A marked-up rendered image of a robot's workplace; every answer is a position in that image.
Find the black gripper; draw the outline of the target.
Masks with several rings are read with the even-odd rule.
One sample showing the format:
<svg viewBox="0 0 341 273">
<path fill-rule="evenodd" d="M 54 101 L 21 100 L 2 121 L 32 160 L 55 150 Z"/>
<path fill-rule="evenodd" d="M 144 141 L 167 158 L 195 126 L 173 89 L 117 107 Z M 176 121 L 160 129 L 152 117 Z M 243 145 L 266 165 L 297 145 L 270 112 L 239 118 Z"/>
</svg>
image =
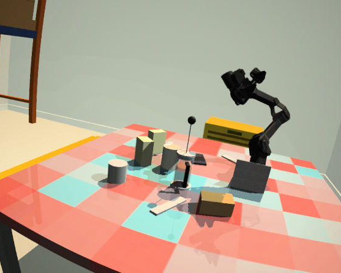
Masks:
<svg viewBox="0 0 341 273">
<path fill-rule="evenodd" d="M 253 78 L 252 81 L 245 79 L 240 87 L 235 88 L 233 97 L 238 101 L 239 104 L 243 105 L 250 99 L 253 91 L 255 90 L 257 83 L 260 84 L 264 81 L 266 71 L 259 71 L 258 68 L 254 68 L 250 72 L 250 76 Z M 255 82 L 254 82 L 255 81 Z"/>
</svg>

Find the brown rectangular block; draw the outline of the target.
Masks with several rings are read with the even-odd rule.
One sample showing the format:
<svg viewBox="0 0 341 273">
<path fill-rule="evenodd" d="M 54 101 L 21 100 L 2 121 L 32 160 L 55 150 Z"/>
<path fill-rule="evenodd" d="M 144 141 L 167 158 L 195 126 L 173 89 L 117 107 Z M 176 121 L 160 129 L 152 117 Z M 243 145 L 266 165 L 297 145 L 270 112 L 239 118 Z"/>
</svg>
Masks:
<svg viewBox="0 0 341 273">
<path fill-rule="evenodd" d="M 232 217 L 235 202 L 232 194 L 202 190 L 198 200 L 199 214 Z"/>
</svg>

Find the pale green rectangular block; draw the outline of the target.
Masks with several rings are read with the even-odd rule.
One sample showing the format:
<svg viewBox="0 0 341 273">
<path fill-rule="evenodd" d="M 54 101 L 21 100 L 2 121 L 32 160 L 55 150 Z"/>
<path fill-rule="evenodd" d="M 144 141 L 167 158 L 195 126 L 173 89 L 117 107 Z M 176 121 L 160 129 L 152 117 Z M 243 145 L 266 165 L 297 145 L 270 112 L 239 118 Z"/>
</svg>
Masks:
<svg viewBox="0 0 341 273">
<path fill-rule="evenodd" d="M 153 154 L 163 152 L 166 136 L 167 132 L 162 129 L 148 130 L 148 138 L 154 141 Z"/>
<path fill-rule="evenodd" d="M 147 136 L 136 137 L 135 160 L 140 165 L 151 165 L 154 141 Z"/>
</svg>

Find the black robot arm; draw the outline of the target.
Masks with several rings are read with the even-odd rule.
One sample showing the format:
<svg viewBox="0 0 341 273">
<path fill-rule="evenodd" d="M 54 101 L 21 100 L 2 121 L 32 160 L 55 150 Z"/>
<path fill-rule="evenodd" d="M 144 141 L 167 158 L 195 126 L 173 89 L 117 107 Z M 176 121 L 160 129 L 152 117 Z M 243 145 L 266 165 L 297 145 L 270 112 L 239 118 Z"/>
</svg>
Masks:
<svg viewBox="0 0 341 273">
<path fill-rule="evenodd" d="M 240 87 L 241 83 L 248 79 L 245 77 L 245 71 L 243 69 L 238 69 L 237 71 L 229 71 L 221 75 L 223 82 L 226 87 L 230 90 L 230 96 L 234 100 L 235 104 L 240 105 L 238 101 L 233 97 L 235 88 Z M 249 79 L 248 79 L 249 80 Z M 255 99 L 266 105 L 269 105 L 271 109 L 272 122 L 267 126 L 267 128 L 260 133 L 257 133 L 250 139 L 249 142 L 249 154 L 251 155 L 250 162 L 258 163 L 266 166 L 267 156 L 271 155 L 271 150 L 269 148 L 269 139 L 277 131 L 277 129 L 290 120 L 290 113 L 286 106 L 282 104 L 278 98 L 274 98 L 266 93 L 255 88 L 250 99 Z M 274 107 L 278 106 L 282 111 L 276 113 Z"/>
</svg>

